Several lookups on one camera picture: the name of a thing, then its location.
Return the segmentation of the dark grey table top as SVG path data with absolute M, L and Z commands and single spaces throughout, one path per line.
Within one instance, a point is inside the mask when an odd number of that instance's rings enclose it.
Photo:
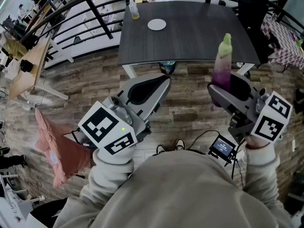
M 140 18 L 126 9 L 119 45 L 118 65 L 160 61 L 215 61 L 224 35 L 231 35 L 232 61 L 259 64 L 254 46 L 230 7 L 192 1 L 138 4 Z M 148 28 L 152 19 L 166 27 Z

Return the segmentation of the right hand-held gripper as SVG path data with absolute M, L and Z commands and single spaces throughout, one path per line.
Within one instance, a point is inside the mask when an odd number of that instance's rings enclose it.
M 275 143 L 291 117 L 292 105 L 279 93 L 268 94 L 264 89 L 257 93 L 240 74 L 231 74 L 229 91 L 211 84 L 208 92 L 217 105 L 233 115 L 228 131 L 237 143 L 249 135 Z

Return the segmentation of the light wooden table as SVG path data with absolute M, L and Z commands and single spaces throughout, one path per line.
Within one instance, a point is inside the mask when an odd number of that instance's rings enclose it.
M 19 70 L 16 77 L 12 80 L 10 84 L 8 101 L 12 101 L 15 103 L 19 103 L 21 105 L 25 105 L 31 108 L 34 108 L 35 105 L 31 103 L 27 103 L 27 101 L 19 100 L 18 96 L 25 93 L 26 91 L 32 88 L 39 88 L 44 92 L 55 95 L 64 100 L 68 100 L 69 97 L 46 84 L 42 83 L 39 78 L 41 75 L 42 66 L 44 63 L 44 59 L 46 57 L 49 46 L 55 48 L 59 53 L 61 53 L 64 58 L 66 58 L 70 62 L 74 62 L 74 59 L 64 53 L 63 49 L 53 41 L 53 39 L 48 36 L 47 38 L 41 40 L 34 46 L 31 50 L 29 50 L 21 59 L 17 61 L 15 64 L 20 66 L 23 61 L 30 62 L 33 67 L 30 72 L 24 72 L 21 69 Z

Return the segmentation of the checkered tablecloth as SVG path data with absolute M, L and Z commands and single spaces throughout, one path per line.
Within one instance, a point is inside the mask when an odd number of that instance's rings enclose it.
M 278 41 L 280 48 L 271 44 L 274 52 L 268 57 L 268 63 L 278 63 L 283 66 L 295 66 L 304 69 L 304 53 L 296 44 L 295 34 L 285 27 L 269 18 L 264 18 L 261 30 L 267 38 L 272 34 Z

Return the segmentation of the dark waste bin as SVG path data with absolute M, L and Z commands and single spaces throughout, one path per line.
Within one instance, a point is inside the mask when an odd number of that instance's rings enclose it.
M 165 75 L 171 75 L 176 67 L 176 61 L 159 62 L 160 71 Z

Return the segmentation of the black metal railing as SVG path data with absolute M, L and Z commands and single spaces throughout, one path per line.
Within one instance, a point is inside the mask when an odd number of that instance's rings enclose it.
M 103 17 L 108 16 L 108 15 L 112 15 L 112 14 L 117 14 L 117 13 L 124 12 L 125 9 L 114 10 L 112 12 L 108 12 L 108 13 L 102 15 L 101 13 L 99 13 L 98 8 L 100 8 L 102 6 L 105 6 L 105 5 L 108 5 L 108 4 L 117 3 L 117 2 L 120 2 L 120 1 L 123 1 L 123 0 L 110 0 L 110 1 L 107 1 L 107 2 L 102 3 L 100 5 L 97 5 L 97 6 L 93 3 L 92 0 L 73 0 L 71 2 L 68 2 L 67 5 L 63 6 L 60 9 L 56 9 L 50 16 L 47 16 L 41 22 L 38 22 L 37 25 L 35 25 L 35 26 L 34 25 L 29 25 L 29 28 L 26 30 L 27 33 L 20 39 L 20 43 L 23 43 L 24 41 L 27 41 L 28 38 L 31 37 L 32 35 L 34 35 L 38 29 L 40 29 L 41 27 L 45 27 L 46 24 L 49 23 L 49 21 L 52 20 L 53 18 L 57 18 L 62 13 L 66 12 L 66 11 L 69 11 L 71 8 L 73 8 L 73 7 L 81 4 L 83 2 L 86 2 L 88 4 L 89 8 L 87 8 L 87 9 L 85 9 L 83 11 L 78 12 L 77 14 L 71 16 L 70 18 L 62 20 L 61 22 L 59 22 L 58 24 L 54 25 L 53 27 L 51 27 L 48 30 L 43 29 L 42 32 L 41 32 L 41 34 L 35 40 L 32 41 L 33 44 L 36 45 L 39 42 L 39 40 L 40 40 L 41 37 L 48 36 L 49 33 L 51 32 L 51 30 L 57 28 L 58 26 L 61 26 L 62 24 L 66 23 L 66 22 L 68 22 L 68 21 L 70 21 L 70 20 L 72 20 L 72 19 L 74 19 L 74 18 L 76 18 L 76 17 L 78 17 L 78 16 L 80 16 L 80 15 L 82 15 L 84 13 L 87 13 L 87 12 L 92 12 L 93 13 L 93 17 L 91 19 L 83 21 L 83 22 L 79 22 L 79 23 L 73 25 L 72 27 L 67 28 L 66 30 L 64 30 L 64 31 L 62 31 L 62 32 L 60 32 L 60 33 L 52 36 L 51 39 L 54 39 L 54 38 L 60 36 L 61 34 L 64 34 L 64 33 L 68 32 L 68 31 L 72 30 L 73 28 L 79 27 L 79 26 L 81 26 L 83 24 L 86 24 L 86 23 L 94 21 L 94 20 L 98 21 L 98 23 L 99 23 L 98 26 L 90 28 L 90 29 L 87 29 L 87 30 L 82 31 L 82 32 L 80 32 L 78 34 L 73 34 L 73 35 L 67 37 L 66 39 L 60 41 L 59 44 L 65 42 L 67 40 L 70 40 L 70 39 L 72 39 L 72 38 L 74 38 L 76 36 L 79 36 L 79 35 L 82 35 L 84 33 L 90 32 L 91 30 L 100 29 L 100 28 L 102 28 L 104 30 L 103 33 L 100 33 L 100 34 L 97 34 L 95 36 L 91 36 L 89 38 L 83 39 L 83 40 L 81 40 L 81 41 L 79 41 L 77 43 L 69 44 L 69 45 L 65 46 L 64 48 L 69 48 L 69 47 L 71 47 L 73 45 L 77 45 L 77 44 L 80 44 L 80 43 L 85 42 L 87 40 L 90 40 L 90 39 L 93 39 L 93 38 L 97 38 L 97 37 L 100 37 L 100 36 L 103 36 L 103 35 L 107 35 L 109 37 L 109 39 L 113 39 L 112 34 L 116 33 L 116 32 L 119 32 L 121 30 L 120 29 L 109 30 L 108 26 L 112 25 L 112 24 L 123 22 L 123 19 L 121 19 L 121 20 L 115 20 L 113 22 L 107 22 L 107 23 L 105 23 L 104 20 L 103 20 Z M 205 0 L 205 2 L 206 3 L 211 3 L 211 0 Z

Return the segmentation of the small black monitor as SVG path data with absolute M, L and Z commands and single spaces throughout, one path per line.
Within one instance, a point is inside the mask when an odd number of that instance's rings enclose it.
M 231 164 L 236 154 L 235 148 L 235 144 L 219 134 L 210 146 L 208 154 L 217 159 L 221 158 L 226 163 Z

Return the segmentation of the black jug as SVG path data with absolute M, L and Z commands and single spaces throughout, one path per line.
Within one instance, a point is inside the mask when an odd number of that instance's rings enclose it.
M 29 62 L 28 60 L 22 59 L 20 61 L 20 69 L 23 72 L 31 72 L 33 69 L 33 64 Z

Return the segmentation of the person's right forearm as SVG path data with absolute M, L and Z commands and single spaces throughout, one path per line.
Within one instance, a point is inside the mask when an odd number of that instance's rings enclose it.
M 280 164 L 272 143 L 248 136 L 246 140 L 247 170 L 243 191 L 265 205 L 277 202 L 278 187 L 276 168 Z

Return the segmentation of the black office chair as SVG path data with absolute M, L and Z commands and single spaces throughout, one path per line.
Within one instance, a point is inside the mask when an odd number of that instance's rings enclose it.
M 269 39 L 261 30 L 268 0 L 238 0 L 238 19 L 247 32 L 260 64 L 268 63 L 268 56 L 274 52 L 269 47 Z

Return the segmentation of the clear plastic drink bottle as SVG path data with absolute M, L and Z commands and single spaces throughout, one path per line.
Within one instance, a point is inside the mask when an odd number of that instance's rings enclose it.
M 128 7 L 129 7 L 132 18 L 134 20 L 139 19 L 140 15 L 139 15 L 139 11 L 137 8 L 137 4 L 133 0 L 130 0 Z

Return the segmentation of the person's grey sweatshirt torso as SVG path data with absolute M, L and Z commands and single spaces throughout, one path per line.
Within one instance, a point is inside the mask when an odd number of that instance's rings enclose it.
M 106 203 L 92 201 L 89 187 L 67 199 L 54 228 L 292 228 L 278 199 L 265 205 L 191 151 L 149 157 Z

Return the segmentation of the purple eggplant with green stem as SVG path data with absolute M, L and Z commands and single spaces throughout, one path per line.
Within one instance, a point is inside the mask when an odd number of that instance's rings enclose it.
M 231 64 L 232 64 L 232 45 L 231 35 L 226 33 L 223 41 L 218 47 L 218 53 L 215 60 L 212 84 L 219 86 L 221 89 L 230 91 L 231 82 Z

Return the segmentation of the pink cloth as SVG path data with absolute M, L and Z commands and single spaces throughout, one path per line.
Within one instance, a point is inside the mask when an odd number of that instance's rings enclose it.
M 90 150 L 66 137 L 73 130 L 70 125 L 49 120 L 39 109 L 35 109 L 35 117 L 39 127 L 35 147 L 44 153 L 52 166 L 53 186 L 57 189 L 79 171 L 90 167 Z

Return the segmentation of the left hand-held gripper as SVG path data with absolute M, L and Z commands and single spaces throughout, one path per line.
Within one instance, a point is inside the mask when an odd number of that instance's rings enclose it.
M 133 78 L 126 90 L 129 107 L 119 98 L 108 96 L 103 102 L 95 102 L 78 127 L 97 148 L 116 155 L 151 134 L 146 121 L 157 112 L 170 86 L 168 75 Z

